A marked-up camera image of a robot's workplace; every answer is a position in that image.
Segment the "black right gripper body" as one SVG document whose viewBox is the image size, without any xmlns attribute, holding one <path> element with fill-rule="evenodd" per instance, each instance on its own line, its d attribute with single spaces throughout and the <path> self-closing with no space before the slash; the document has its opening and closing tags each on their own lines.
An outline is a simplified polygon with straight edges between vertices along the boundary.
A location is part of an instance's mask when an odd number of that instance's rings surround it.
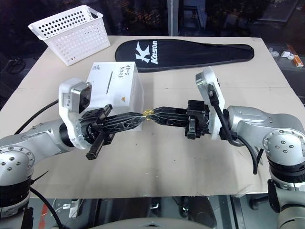
<svg viewBox="0 0 305 229">
<path fill-rule="evenodd" d="M 209 134 L 209 107 L 204 101 L 189 100 L 186 114 L 188 124 L 185 128 L 185 136 L 195 140 L 202 135 Z"/>
</svg>

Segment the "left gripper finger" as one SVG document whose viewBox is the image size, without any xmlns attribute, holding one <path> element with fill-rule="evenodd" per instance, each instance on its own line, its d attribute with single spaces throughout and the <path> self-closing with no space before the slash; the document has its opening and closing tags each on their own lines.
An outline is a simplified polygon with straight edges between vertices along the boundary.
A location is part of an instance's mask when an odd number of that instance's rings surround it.
<svg viewBox="0 0 305 229">
<path fill-rule="evenodd" d="M 146 117 L 141 113 L 136 112 L 127 112 L 123 114 L 117 114 L 108 116 L 105 118 L 105 124 L 106 125 L 114 125 L 114 124 L 120 124 L 120 123 L 136 123 L 140 124 L 142 123 Z"/>
<path fill-rule="evenodd" d="M 118 133 L 123 131 L 141 130 L 143 118 L 130 118 L 122 120 L 108 120 L 104 122 L 105 133 Z"/>
</svg>

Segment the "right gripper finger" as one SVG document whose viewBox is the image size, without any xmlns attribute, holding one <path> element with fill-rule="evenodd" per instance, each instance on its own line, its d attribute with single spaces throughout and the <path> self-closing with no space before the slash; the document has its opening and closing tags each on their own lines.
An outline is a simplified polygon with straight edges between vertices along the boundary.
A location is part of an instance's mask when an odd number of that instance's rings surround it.
<svg viewBox="0 0 305 229">
<path fill-rule="evenodd" d="M 185 117 L 157 117 L 153 116 L 152 120 L 160 125 L 175 126 L 186 128 L 188 126 L 188 118 Z"/>
<path fill-rule="evenodd" d="M 153 115 L 155 116 L 188 116 L 186 109 L 175 107 L 158 107 L 153 109 Z"/>
</svg>

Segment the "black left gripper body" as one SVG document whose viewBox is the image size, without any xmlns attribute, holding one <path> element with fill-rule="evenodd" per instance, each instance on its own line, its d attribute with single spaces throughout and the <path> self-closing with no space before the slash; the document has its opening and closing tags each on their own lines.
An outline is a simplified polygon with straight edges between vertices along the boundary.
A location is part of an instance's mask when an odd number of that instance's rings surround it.
<svg viewBox="0 0 305 229">
<path fill-rule="evenodd" d="M 90 150 L 86 154 L 88 160 L 95 160 L 101 148 L 112 143 L 115 134 L 107 134 L 102 130 L 102 122 L 111 110 L 112 105 L 108 104 L 104 108 L 87 111 L 80 118 L 82 136 L 90 145 Z"/>
</svg>

